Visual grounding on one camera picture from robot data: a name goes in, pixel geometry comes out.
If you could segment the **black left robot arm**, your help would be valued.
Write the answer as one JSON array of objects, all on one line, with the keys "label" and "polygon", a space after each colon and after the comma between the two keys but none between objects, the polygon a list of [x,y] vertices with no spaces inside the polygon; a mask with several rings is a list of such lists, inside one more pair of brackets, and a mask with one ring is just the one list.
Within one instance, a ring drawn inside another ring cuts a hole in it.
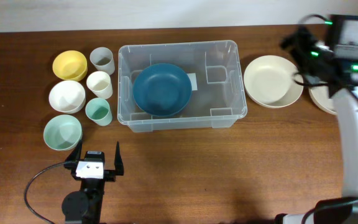
[{"label": "black left robot arm", "polygon": [[114,170],[105,169],[105,154],[87,151],[81,158],[82,142],[79,142],[66,158],[64,168],[80,181],[80,189],[69,193],[62,202],[65,223],[99,223],[103,204],[104,186],[124,175],[120,145],[116,144]]}]

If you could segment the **beige plastic plate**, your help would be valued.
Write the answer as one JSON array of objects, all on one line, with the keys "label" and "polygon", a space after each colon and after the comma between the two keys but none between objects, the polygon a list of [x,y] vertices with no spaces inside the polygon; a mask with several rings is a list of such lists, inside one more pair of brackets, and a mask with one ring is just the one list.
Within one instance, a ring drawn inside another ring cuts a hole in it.
[{"label": "beige plastic plate", "polygon": [[301,77],[294,77],[296,66],[276,55],[251,61],[244,71],[244,86],[249,97],[267,108],[284,108],[294,104],[303,92]]},{"label": "beige plastic plate", "polygon": [[317,86],[309,88],[309,94],[313,103],[326,113],[337,115],[334,110],[333,100],[329,97],[327,86]]}]

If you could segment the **blue plastic plate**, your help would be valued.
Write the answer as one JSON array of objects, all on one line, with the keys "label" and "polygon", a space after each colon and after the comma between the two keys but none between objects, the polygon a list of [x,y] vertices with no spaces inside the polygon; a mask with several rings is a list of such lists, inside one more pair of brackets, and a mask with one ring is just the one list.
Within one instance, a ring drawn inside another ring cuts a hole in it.
[{"label": "blue plastic plate", "polygon": [[173,116],[189,103],[192,88],[187,73],[170,63],[145,68],[133,85],[136,105],[152,116]]}]

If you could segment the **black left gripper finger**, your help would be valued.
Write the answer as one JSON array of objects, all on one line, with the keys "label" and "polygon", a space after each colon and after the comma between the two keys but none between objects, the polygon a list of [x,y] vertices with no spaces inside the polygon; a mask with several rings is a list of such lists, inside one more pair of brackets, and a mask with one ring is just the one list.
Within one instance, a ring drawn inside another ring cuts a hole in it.
[{"label": "black left gripper finger", "polygon": [[65,169],[68,170],[76,169],[77,163],[80,161],[80,157],[81,157],[82,144],[83,141],[79,140],[74,150],[65,159],[65,164],[63,165]]},{"label": "black left gripper finger", "polygon": [[121,157],[119,141],[116,143],[114,167],[115,167],[114,172],[116,176],[124,175],[124,164]]}]

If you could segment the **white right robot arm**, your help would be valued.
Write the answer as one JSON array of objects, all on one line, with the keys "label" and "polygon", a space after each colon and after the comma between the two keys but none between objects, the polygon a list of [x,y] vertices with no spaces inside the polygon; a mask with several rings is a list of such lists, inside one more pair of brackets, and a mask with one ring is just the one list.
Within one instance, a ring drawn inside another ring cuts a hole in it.
[{"label": "white right robot arm", "polygon": [[325,43],[306,28],[309,14],[280,44],[296,62],[302,86],[326,86],[339,123],[343,159],[340,198],[319,201],[304,214],[279,214],[275,223],[358,223],[358,16],[321,16],[328,25]]}]

